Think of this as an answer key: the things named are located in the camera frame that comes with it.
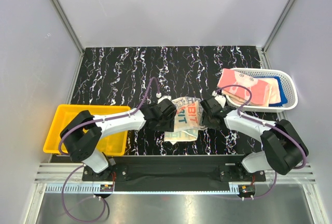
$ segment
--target gray wall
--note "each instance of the gray wall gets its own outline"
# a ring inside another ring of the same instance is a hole
[[[287,116],[309,148],[332,221],[331,53],[331,0],[297,0],[267,52],[272,68],[287,72],[296,84],[299,103]]]
[[[21,223],[79,54],[49,0],[0,0],[0,223]]]
[[[287,0],[60,0],[85,47],[258,45]]]

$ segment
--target peach cloth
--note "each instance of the peach cloth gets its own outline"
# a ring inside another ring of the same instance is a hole
[[[272,85],[251,76],[239,73],[237,71],[224,68],[222,76],[218,82],[218,87],[222,88],[227,85],[241,85],[248,88],[253,97],[251,103],[258,106],[269,106],[269,100],[272,91]],[[229,87],[223,89],[224,94],[238,97],[239,100],[249,100],[250,94],[244,88]]]

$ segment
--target blue cloth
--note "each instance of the blue cloth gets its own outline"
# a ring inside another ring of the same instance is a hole
[[[286,104],[288,102],[288,100],[285,96],[285,93],[284,93],[284,89],[282,88],[281,80],[280,80],[279,76],[266,76],[266,77],[261,76],[261,77],[256,77],[256,78],[274,78],[278,81],[281,101],[279,103],[269,104],[269,106],[282,106],[283,104]]]

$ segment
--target basket rim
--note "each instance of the basket rim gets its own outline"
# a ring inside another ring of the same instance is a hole
[[[269,110],[291,110],[293,109],[294,107],[296,107],[297,103],[298,103],[298,97],[297,97],[297,91],[296,91],[296,88],[295,88],[295,84],[292,80],[292,78],[285,72],[283,71],[280,71],[280,70],[275,70],[275,69],[264,69],[264,68],[246,68],[246,67],[234,67],[234,68],[231,68],[231,70],[244,70],[244,71],[257,71],[257,72],[276,72],[276,73],[279,73],[279,74],[282,74],[284,75],[285,77],[287,77],[290,81],[290,85],[292,87],[292,90],[294,92],[294,95],[295,95],[295,101],[293,103],[293,105],[289,106],[289,107],[284,107],[284,106],[244,106],[243,109],[269,109]],[[241,105],[235,103],[234,101],[232,101],[232,99],[226,95],[226,99],[231,103],[233,104],[234,106],[236,107],[240,107]]]

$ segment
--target stack of folded cloth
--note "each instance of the stack of folded cloth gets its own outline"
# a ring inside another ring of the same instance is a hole
[[[282,106],[287,103],[287,98],[278,76],[254,78],[224,68],[218,87],[222,88],[227,85],[241,85],[248,88],[253,95],[249,105],[267,107]],[[250,97],[249,92],[240,87],[225,88],[223,89],[223,94],[228,95],[239,105],[249,100]]]

